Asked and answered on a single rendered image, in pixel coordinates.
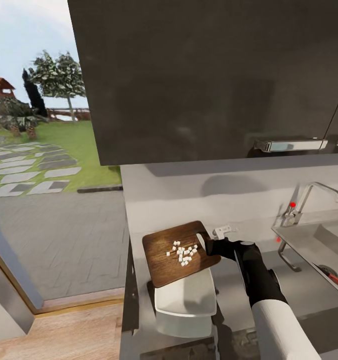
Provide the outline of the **parer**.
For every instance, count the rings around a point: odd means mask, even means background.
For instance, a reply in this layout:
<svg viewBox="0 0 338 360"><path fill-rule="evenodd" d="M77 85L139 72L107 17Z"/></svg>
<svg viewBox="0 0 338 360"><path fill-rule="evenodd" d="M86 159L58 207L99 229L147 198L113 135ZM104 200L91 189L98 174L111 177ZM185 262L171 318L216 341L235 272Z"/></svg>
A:
<svg viewBox="0 0 338 360"><path fill-rule="evenodd" d="M316 264L315 264L316 265ZM316 265L317 266L317 265ZM331 273L323 270L322 268L320 268L319 266L317 266L325 275L327 275L331 280L335 281L336 283L338 283L338 277L335 277L334 275L332 275Z"/></svg>

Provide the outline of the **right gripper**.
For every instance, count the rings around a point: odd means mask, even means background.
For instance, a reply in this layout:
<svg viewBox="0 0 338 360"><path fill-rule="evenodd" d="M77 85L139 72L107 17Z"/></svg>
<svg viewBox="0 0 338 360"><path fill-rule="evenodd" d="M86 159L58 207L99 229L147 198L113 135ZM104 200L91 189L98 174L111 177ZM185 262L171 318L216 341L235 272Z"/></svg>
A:
<svg viewBox="0 0 338 360"><path fill-rule="evenodd" d="M226 236L221 240L205 241L206 254L210 257L213 255L226 257L224 254L224 246L228 241L228 237Z"/></svg>

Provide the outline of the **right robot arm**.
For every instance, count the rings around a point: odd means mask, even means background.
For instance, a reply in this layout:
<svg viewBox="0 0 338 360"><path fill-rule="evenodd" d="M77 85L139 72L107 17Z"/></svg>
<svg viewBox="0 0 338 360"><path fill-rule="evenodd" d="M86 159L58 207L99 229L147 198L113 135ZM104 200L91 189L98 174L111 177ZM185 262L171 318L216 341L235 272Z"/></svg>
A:
<svg viewBox="0 0 338 360"><path fill-rule="evenodd" d="M252 241L231 242L229 225L215 228L205 241L208 256L237 262L253 313L261 360L322 360L292 312L275 272L267 270L261 251Z"/></svg>

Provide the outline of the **cutting board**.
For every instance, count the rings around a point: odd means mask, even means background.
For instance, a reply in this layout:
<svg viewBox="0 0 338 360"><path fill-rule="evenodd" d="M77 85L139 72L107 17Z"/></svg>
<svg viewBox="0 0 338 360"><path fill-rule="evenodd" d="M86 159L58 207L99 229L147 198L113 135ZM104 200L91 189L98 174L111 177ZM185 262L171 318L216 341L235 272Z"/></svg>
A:
<svg viewBox="0 0 338 360"><path fill-rule="evenodd" d="M155 231L142 238L152 284L156 289L191 276L221 261L221 256L218 254L213 256L206 254L196 234L200 234L205 242L212 241L200 220L167 230ZM173 245L174 242L180 242L180 245ZM198 247L194 248L195 245ZM179 261L177 254L179 249L183 251L196 249L191 256L192 260L187 261L188 264L185 266L181 266L182 261ZM169 256L167 252L170 252ZM183 258L190 257L190 253L184 255L183 252L182 255Z"/></svg>

